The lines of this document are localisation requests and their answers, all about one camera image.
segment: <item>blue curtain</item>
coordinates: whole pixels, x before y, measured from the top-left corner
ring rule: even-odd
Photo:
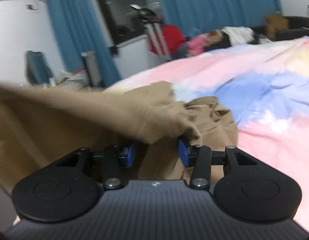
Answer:
[[[46,3],[67,69],[72,72],[82,68],[81,53],[94,51],[105,85],[120,80],[91,0],[46,0]]]
[[[264,25],[264,15],[281,11],[280,0],[161,0],[165,22],[189,36],[225,26]]]

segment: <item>cardboard box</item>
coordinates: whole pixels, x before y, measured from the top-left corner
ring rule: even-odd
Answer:
[[[277,31],[289,28],[289,21],[282,14],[266,15],[264,16],[264,20],[266,35],[273,41],[275,40]]]

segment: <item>metal bolt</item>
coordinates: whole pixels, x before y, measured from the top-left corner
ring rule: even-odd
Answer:
[[[110,178],[110,179],[107,179],[105,181],[105,184],[108,187],[116,187],[116,186],[119,186],[121,184],[121,180],[117,179],[117,178]]]
[[[196,187],[204,187],[208,185],[208,181],[204,178],[196,178],[192,181],[192,184]]]

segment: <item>dark window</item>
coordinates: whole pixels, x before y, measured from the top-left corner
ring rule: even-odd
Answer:
[[[116,45],[144,34],[142,21],[130,4],[150,8],[157,13],[160,7],[159,0],[98,0],[98,2]]]

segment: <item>pastel tie-dye blanket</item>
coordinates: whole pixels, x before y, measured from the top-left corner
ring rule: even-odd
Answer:
[[[232,110],[238,147],[295,179],[295,221],[309,231],[309,38],[242,45],[181,59],[115,85],[173,83],[176,100],[216,96]]]

